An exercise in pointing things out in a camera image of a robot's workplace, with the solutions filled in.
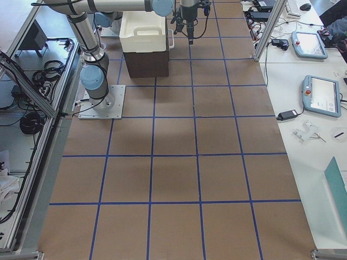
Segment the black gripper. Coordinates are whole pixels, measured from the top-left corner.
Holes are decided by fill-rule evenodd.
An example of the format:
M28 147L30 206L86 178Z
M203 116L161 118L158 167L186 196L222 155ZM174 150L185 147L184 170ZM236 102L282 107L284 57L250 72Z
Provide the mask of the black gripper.
M171 24L176 24L174 34L181 33L185 23L184 23L184 15L186 14L185 9L177 9L173 11L173 18L171 19ZM187 38L189 45L193 45L194 43L194 22L187 21Z
M181 18L186 20L188 23L193 23L197 18L198 4L192 6L180 5Z

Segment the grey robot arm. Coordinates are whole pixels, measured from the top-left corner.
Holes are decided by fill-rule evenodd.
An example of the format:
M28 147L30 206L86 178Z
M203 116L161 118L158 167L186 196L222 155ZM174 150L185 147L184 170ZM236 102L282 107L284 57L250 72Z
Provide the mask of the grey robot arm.
M166 17L154 11L97 12L97 25L102 27L102 37L132 37L165 35Z
M183 21L188 23L188 41L193 44L194 21L197 9L202 7L201 1L180 1L179 8L176 8L175 1L41 1L31 5L49 7L66 15L87 64L81 71L80 81L89 95L92 108L97 110L110 109L115 103L115 97L110 93L107 83L109 59L87 20L88 14L123 11L154 12L160 17L173 14L179 27Z

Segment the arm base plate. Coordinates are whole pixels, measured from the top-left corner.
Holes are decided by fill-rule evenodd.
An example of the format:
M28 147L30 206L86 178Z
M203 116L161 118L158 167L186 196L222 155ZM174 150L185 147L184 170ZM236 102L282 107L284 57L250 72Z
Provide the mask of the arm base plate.
M101 104L93 107L98 102L96 100L89 100L87 91L84 92L84 99L87 101L81 104L82 112L78 114L81 120L108 120L108 119L121 119L123 115L124 98L125 98L125 85L110 85L109 93L102 101Z

